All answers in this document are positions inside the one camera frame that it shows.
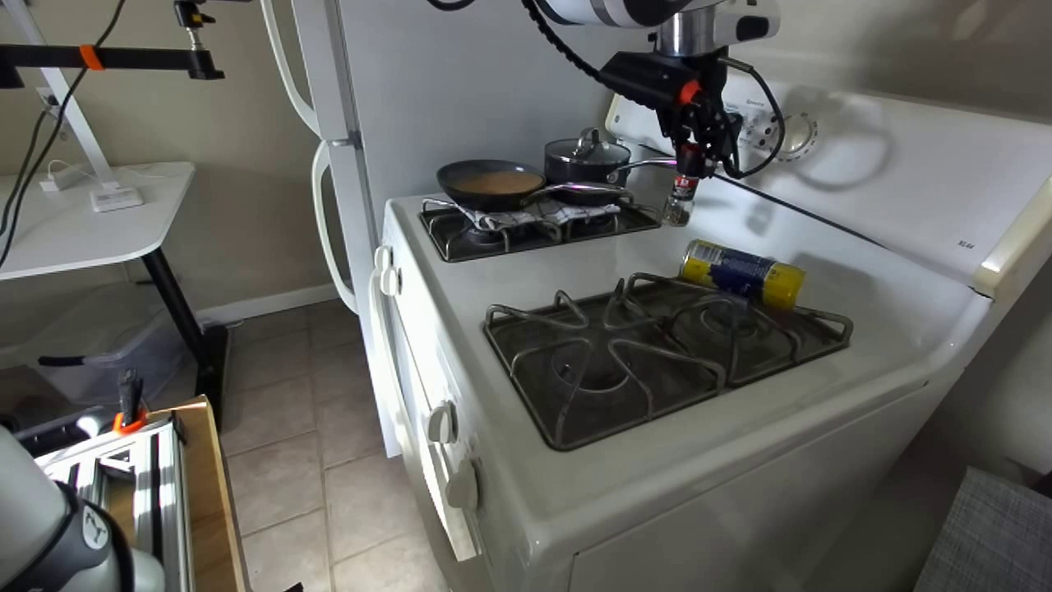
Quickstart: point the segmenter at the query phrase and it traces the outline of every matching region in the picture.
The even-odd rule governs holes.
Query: white wall
[[[820,86],[1052,121],[1047,23],[1047,0],[781,0],[787,29],[740,57]],[[962,462],[1052,469],[1047,303],[1052,264],[930,420]]]
[[[52,44],[95,40],[116,0],[32,0],[32,18]],[[228,74],[220,83],[192,83],[185,74],[98,74],[80,99],[116,166],[202,166],[173,229],[165,244],[192,305],[325,282],[308,215],[313,139],[291,120],[278,88],[255,2],[205,2],[216,28],[205,46]],[[0,44],[18,40],[0,9]],[[186,35],[166,0],[128,0],[113,46],[172,46]],[[0,93],[0,173],[12,173],[36,120],[36,93]],[[0,282],[0,350],[70,305],[81,286],[146,277],[116,267],[74,277]]]

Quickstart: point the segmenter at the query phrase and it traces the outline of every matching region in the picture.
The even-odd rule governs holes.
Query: white countertop
[[[193,171],[192,161],[116,168],[116,178],[138,187],[146,205],[107,215],[91,210],[95,181],[63,195],[42,195],[32,181],[0,282],[128,264],[157,250],[192,191]],[[10,195],[10,184],[12,178],[0,178],[0,196]]]

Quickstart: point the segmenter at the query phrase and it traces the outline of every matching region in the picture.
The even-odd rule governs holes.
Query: gas stove
[[[555,450],[584,447],[851,341],[845,317],[763,308],[644,274],[609,297],[559,293],[549,308],[492,305],[484,328]]]
[[[468,210],[452,201],[428,201],[421,224],[446,264],[543,250],[657,226],[635,208],[570,208],[535,201],[527,210]]]

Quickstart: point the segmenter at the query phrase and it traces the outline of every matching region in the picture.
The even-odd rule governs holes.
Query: refrigerator handle
[[[340,264],[334,264],[334,253],[332,253],[332,234],[330,234],[330,217],[325,217],[325,187],[323,187],[323,178],[325,178],[330,168],[332,168],[330,149],[325,149],[325,140],[320,140],[315,158],[313,158],[313,166],[308,166],[308,195],[313,195],[313,208],[315,208],[320,247],[323,247],[323,256],[325,256],[325,267],[330,267],[334,297],[340,297],[353,314],[357,314],[355,291],[353,291],[353,286],[346,282],[346,277],[340,274]]]
[[[313,104],[301,99],[301,93],[296,88],[296,79],[291,79],[291,70],[290,70],[290,52],[285,52],[285,44],[284,44],[284,29],[278,29],[277,14],[274,14],[274,0],[260,0],[260,14],[263,14],[263,28],[267,28],[267,40],[271,40],[274,63],[277,63],[277,77],[278,77],[284,86],[285,86],[285,97],[290,97],[290,102],[291,102],[291,112],[298,114],[298,121],[301,121],[313,135],[323,135],[315,109],[313,109]]]

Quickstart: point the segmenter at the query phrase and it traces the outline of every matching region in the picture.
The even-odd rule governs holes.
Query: oven door
[[[443,576],[450,583],[472,583],[472,572],[484,558],[484,548],[470,526],[478,519],[472,509],[481,507],[481,473],[468,456],[470,434],[462,434],[462,425],[457,420],[457,400],[446,389],[446,376],[441,372],[437,358],[418,356],[435,356],[435,347],[424,347],[424,331],[409,331],[409,325],[421,325],[421,308],[431,308],[412,305],[424,301],[428,291],[412,259],[400,256],[393,267],[393,250],[378,247],[376,303],[387,303],[378,308],[378,319],[386,319],[387,314],[386,331],[400,382],[400,413],[393,413],[393,425],[400,430],[400,456]]]

